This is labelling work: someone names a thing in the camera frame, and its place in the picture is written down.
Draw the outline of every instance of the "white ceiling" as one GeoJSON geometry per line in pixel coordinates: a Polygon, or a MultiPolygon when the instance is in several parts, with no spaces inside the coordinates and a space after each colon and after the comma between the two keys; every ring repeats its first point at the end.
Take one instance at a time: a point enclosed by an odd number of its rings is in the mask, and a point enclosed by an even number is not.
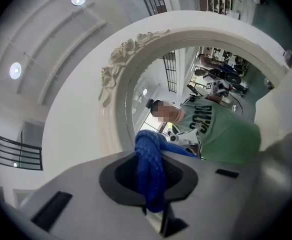
{"type": "Polygon", "coordinates": [[[123,0],[14,0],[0,18],[0,86],[49,108],[78,63],[132,23],[126,8],[123,0]],[[17,80],[9,75],[14,62],[22,67],[17,80]]]}

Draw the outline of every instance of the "blue cloth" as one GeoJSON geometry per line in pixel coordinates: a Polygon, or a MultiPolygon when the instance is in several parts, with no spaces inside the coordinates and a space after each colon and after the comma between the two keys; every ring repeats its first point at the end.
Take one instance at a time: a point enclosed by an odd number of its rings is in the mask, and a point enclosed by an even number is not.
{"type": "Polygon", "coordinates": [[[224,72],[229,72],[229,73],[235,73],[233,67],[231,65],[228,65],[226,63],[224,63],[224,65],[220,66],[220,69],[223,70],[224,72]]]}
{"type": "Polygon", "coordinates": [[[138,156],[136,189],[146,199],[146,208],[153,213],[164,209],[166,178],[161,150],[194,157],[182,147],[169,143],[165,137],[151,130],[141,130],[135,138],[135,154],[138,156]]]}

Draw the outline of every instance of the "window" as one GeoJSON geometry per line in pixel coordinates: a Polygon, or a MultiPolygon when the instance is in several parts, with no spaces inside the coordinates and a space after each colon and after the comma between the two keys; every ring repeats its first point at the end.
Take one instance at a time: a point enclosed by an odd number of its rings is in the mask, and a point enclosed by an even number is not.
{"type": "Polygon", "coordinates": [[[196,88],[198,86],[198,87],[201,87],[203,89],[206,89],[206,86],[204,84],[201,84],[198,82],[200,76],[197,76],[194,74],[197,69],[198,69],[198,66],[196,66],[195,70],[192,72],[192,75],[191,75],[191,78],[189,81],[189,85],[191,85],[194,88],[196,88]]]}
{"type": "Polygon", "coordinates": [[[163,133],[164,135],[166,135],[165,129],[167,128],[168,124],[166,122],[160,122],[159,119],[157,117],[152,116],[151,113],[148,114],[145,122],[143,123],[143,125],[141,126],[141,128],[139,129],[141,130],[150,130],[156,133],[163,133]]]}

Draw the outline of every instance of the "recessed ceiling light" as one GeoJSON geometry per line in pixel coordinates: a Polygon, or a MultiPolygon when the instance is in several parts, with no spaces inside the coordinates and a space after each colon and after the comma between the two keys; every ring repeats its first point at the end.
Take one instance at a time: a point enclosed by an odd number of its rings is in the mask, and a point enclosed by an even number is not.
{"type": "Polygon", "coordinates": [[[86,0],[71,0],[71,3],[74,5],[74,6],[81,6],[85,3],[86,0]]]}
{"type": "Polygon", "coordinates": [[[22,66],[18,62],[13,63],[9,69],[9,75],[12,79],[17,79],[21,76],[22,66]]]}

